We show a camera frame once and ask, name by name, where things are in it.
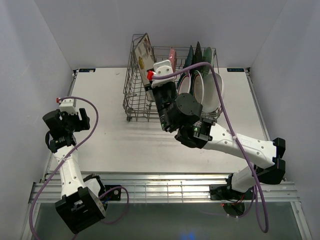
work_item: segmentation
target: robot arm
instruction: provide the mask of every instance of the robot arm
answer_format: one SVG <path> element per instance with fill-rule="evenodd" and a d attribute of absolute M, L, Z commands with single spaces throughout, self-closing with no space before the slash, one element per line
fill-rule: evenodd
<path fill-rule="evenodd" d="M 165 60 L 154 64 L 154 72 L 149 72 L 148 79 L 153 76 L 163 77 L 173 72 L 170 61 Z M 189 93 L 177 95 L 173 78 L 154 80 L 152 92 L 160 118 L 162 130 L 174 132 L 175 139 L 189 148 L 215 150 L 243 158 L 240 148 L 228 130 L 202 118 L 203 106 Z M 286 164 L 282 156 L 286 149 L 286 141 L 276 138 L 274 141 L 263 141 L 237 134 L 261 183 L 279 184 L 285 174 Z M 256 184 L 249 167 L 238 173 L 231 174 L 227 185 L 215 190 L 218 197 L 214 199 L 231 199 L 241 196 Z"/>
<path fill-rule="evenodd" d="M 76 100 L 64 100 L 59 109 L 47 113 L 42 118 L 49 128 L 45 138 L 46 144 L 58 164 L 76 145 L 73 133 L 90 129 L 90 119 L 86 110 L 79 109 L 80 120 L 75 106 Z M 106 192 L 105 186 L 97 175 L 89 175 L 82 179 L 77 150 L 65 159 L 59 173 L 62 191 L 61 200 L 55 203 L 55 209 L 70 230 L 77 234 L 104 219 L 108 205 L 103 205 L 99 196 Z"/>

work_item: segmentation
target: wire dish rack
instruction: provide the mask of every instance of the wire dish rack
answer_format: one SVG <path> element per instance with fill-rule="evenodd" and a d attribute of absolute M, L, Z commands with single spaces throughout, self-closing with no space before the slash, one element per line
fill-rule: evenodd
<path fill-rule="evenodd" d="M 137 122 L 160 122 L 157 107 L 155 102 L 147 99 L 146 91 L 138 68 L 138 62 L 135 57 L 135 48 L 139 40 L 143 37 L 143 34 L 134 34 L 132 36 L 130 55 L 128 60 L 128 67 L 126 70 L 126 76 L 123 87 L 123 108 L 126 113 L 126 120 L 136 120 Z M 153 46 L 153 52 L 157 62 L 167 60 L 169 57 L 170 49 L 173 48 L 176 51 L 176 71 L 181 70 L 185 64 L 186 58 L 189 53 L 189 47 L 175 47 L 175 46 Z M 212 48 L 214 66 L 218 68 L 218 57 L 215 48 Z M 175 84 L 180 78 L 180 75 L 176 76 Z M 202 112 L 202 117 L 214 120 L 215 122 L 221 115 L 221 108 L 217 108 L 215 111 L 206 113 Z"/>

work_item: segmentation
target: purple cable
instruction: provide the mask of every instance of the purple cable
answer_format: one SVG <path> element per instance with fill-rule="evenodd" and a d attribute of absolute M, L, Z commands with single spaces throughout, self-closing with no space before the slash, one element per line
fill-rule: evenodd
<path fill-rule="evenodd" d="M 87 140 L 91 137 L 91 135 L 94 133 L 94 131 L 96 130 L 96 127 L 97 127 L 97 125 L 98 125 L 99 114 L 98 114 L 98 110 L 97 110 L 96 106 L 93 105 L 93 103 L 91 103 L 90 101 L 88 101 L 88 100 L 86 100 L 86 99 L 84 99 L 84 98 L 82 98 L 82 97 L 77 97 L 77 96 L 66 96 L 66 97 L 60 98 L 59 100 L 60 100 L 60 101 L 63 101 L 63 100 L 65 100 L 65 99 L 78 99 L 78 100 L 82 100 L 82 101 L 90 104 L 90 105 L 94 108 L 94 110 L 95 110 L 96 120 L 95 120 L 95 124 L 94 124 L 94 126 L 93 126 L 93 128 L 92 128 L 92 131 L 89 133 L 89 135 L 88 135 L 85 139 L 83 139 L 79 144 L 77 144 L 76 146 L 74 146 L 74 148 L 65 155 L 64 159 L 63 159 L 63 160 L 60 162 L 60 164 L 55 168 L 55 170 L 51 173 L 51 175 L 48 177 L 48 179 L 44 182 L 44 184 L 41 186 L 40 190 L 39 190 L 39 191 L 37 192 L 37 194 L 35 195 L 34 200 L 33 200 L 32 204 L 31 204 L 31 208 L 30 208 L 30 213 L 29 213 L 29 225 L 30 225 L 31 233 L 32 233 L 32 235 L 34 236 L 34 238 L 35 238 L 36 240 L 40 240 L 40 238 L 39 238 L 39 236 L 38 236 L 37 233 L 36 233 L 36 230 L 35 230 L 35 227 L 34 227 L 33 219 L 32 219 L 32 218 L 33 218 L 33 214 L 34 214 L 35 205 L 36 205 L 36 202 L 37 202 L 40 194 L 42 193 L 42 191 L 44 190 L 44 188 L 47 186 L 47 184 L 50 182 L 50 180 L 53 178 L 53 176 L 57 173 L 57 171 L 59 170 L 59 168 L 65 163 L 65 160 L 66 160 L 76 149 L 78 149 L 85 141 L 87 141 Z"/>
<path fill-rule="evenodd" d="M 257 192 L 257 186 L 254 186 L 254 191 Z M 259 215 L 260 214 L 259 214 L 259 209 L 258 209 L 258 194 L 256 195 L 256 198 L 255 198 L 255 214 L 256 214 L 256 218 L 258 219 L 258 224 L 260 226 L 260 223 L 259 223 L 259 219 L 260 219 Z"/>
<path fill-rule="evenodd" d="M 120 215 L 120 217 L 118 217 L 116 220 L 113 221 L 103 221 L 101 220 L 102 223 L 104 224 L 115 224 L 116 222 L 118 222 L 120 219 L 122 219 L 124 217 L 124 215 L 126 215 L 128 209 L 129 209 L 129 193 L 128 190 L 124 187 L 124 186 L 115 186 L 113 188 L 110 188 L 108 191 L 106 191 L 105 193 L 103 193 L 101 196 L 99 196 L 99 199 L 102 199 L 105 195 L 107 195 L 108 193 L 116 190 L 116 189 L 123 189 L 125 190 L 126 193 L 126 206 L 124 211 L 122 212 L 122 214 Z"/>
<path fill-rule="evenodd" d="M 180 75 L 180 74 L 182 74 L 184 72 L 190 71 L 191 69 L 194 69 L 194 68 L 197 68 L 197 67 L 200 67 L 200 66 L 208 66 L 211 69 L 211 73 L 212 73 L 212 76 L 213 76 L 213 79 L 214 79 L 215 87 L 216 87 L 216 90 L 217 90 L 217 93 L 218 93 L 218 97 L 219 97 L 219 100 L 220 100 L 221 109 L 223 111 L 226 123 L 227 123 L 228 128 L 229 128 L 229 130 L 231 132 L 231 135 L 234 137 L 234 136 L 236 136 L 236 133 L 235 133 L 234 129 L 231 126 L 231 123 L 230 123 L 230 120 L 229 120 L 229 117 L 228 117 L 228 114 L 227 114 L 227 110 L 225 108 L 225 104 L 224 104 L 224 101 L 222 99 L 222 95 L 221 95 L 221 91 L 220 91 L 220 88 L 219 88 L 219 84 L 218 84 L 218 80 L 217 80 L 217 77 L 216 77 L 215 70 L 211 66 L 210 63 L 208 63 L 208 62 L 199 62 L 199 63 L 193 64 L 191 66 L 188 66 L 188 67 L 186 67 L 186 68 L 184 68 L 184 69 L 182 69 L 180 71 L 176 71 L 174 73 L 171 73 L 171 74 L 168 74 L 168 75 L 165 75 L 165 76 L 154 76 L 153 75 L 152 78 L 154 80 L 168 79 L 168 78 L 175 77 L 177 75 Z M 238 140 L 238 138 L 235 139 L 235 142 L 238 145 L 240 151 L 242 152 L 242 154 L 244 156 L 244 159 L 245 159 L 246 163 L 248 164 L 248 166 L 249 166 L 249 168 L 250 168 L 250 170 L 252 172 L 253 178 L 254 178 L 254 180 L 256 182 L 256 186 L 257 186 L 257 188 L 259 190 L 259 194 L 260 194 L 261 201 L 262 201 L 263 213 L 264 213 L 264 222 L 265 222 L 265 228 L 264 229 L 263 229 L 262 223 L 261 223 L 261 221 L 259 219 L 259 214 L 258 214 L 257 211 L 256 211 L 256 218 L 257 218 L 257 221 L 258 221 L 258 224 L 259 224 L 259 227 L 260 227 L 261 231 L 264 232 L 264 233 L 267 233 L 268 230 L 269 230 L 269 217 L 268 217 L 268 210 L 267 210 L 267 205 L 266 205 L 264 193 L 262 191 L 262 188 L 261 188 L 259 179 L 257 177 L 256 171 L 254 170 L 254 167 L 251 165 L 249 157 L 248 157 L 246 151 L 244 150 L 244 148 L 243 148 L 242 144 L 240 143 L 240 141 Z"/>
<path fill-rule="evenodd" d="M 75 235 L 73 236 L 73 238 L 71 238 L 71 240 L 75 240 L 77 237 L 78 237 L 78 233 L 75 234 Z"/>

